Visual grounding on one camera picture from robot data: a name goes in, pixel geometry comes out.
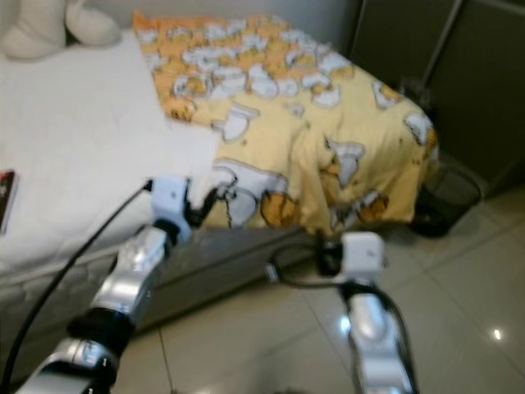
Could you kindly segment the yellow orange cartoon quilt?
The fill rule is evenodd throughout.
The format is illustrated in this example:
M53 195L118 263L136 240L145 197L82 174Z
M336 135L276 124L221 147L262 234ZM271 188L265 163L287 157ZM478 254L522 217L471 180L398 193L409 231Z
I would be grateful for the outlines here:
M134 14L169 119L218 138L210 227L406 224L438 139L417 103L278 16Z

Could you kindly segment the white quilted mattress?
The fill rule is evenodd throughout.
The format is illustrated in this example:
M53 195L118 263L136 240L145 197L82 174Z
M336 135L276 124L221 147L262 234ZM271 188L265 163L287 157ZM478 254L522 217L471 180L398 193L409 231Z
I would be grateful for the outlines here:
M31 364L86 311L121 244L153 220L149 195L139 191L146 180L187 176L202 183L220 139L162 113L130 31L112 48L3 60L0 89L0 165L19 177L0 234L3 354L53 275L91 243L21 345L19 363Z

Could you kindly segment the cream plush toy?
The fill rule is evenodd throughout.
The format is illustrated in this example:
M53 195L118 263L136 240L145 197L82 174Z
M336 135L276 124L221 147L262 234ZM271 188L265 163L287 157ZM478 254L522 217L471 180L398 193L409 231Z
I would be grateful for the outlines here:
M90 48L105 48L120 40L116 20L90 0L14 0L14 21L0 38L3 55L37 60L59 53L67 39Z

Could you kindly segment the dark wardrobe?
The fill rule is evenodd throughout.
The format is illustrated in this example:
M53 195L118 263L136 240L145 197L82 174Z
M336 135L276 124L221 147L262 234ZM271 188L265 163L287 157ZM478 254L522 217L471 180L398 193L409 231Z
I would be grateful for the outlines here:
M351 57L415 95L489 194L525 186L525 0L361 0Z

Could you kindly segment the black mesh waste bin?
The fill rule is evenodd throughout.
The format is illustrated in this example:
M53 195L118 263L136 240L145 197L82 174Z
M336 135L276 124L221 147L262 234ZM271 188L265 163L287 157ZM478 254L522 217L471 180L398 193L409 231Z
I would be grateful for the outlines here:
M447 236L480 204L486 183L473 170L453 158L440 158L419 191L409 230L427 239Z

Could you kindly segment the dark book red cover art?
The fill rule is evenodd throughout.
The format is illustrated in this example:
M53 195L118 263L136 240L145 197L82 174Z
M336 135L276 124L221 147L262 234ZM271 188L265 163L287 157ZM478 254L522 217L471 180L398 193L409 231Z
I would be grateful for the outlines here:
M0 173L0 234L7 231L8 222L10 222L11 206L14 203L16 194L16 185L18 185L18 173L15 170L4 170Z

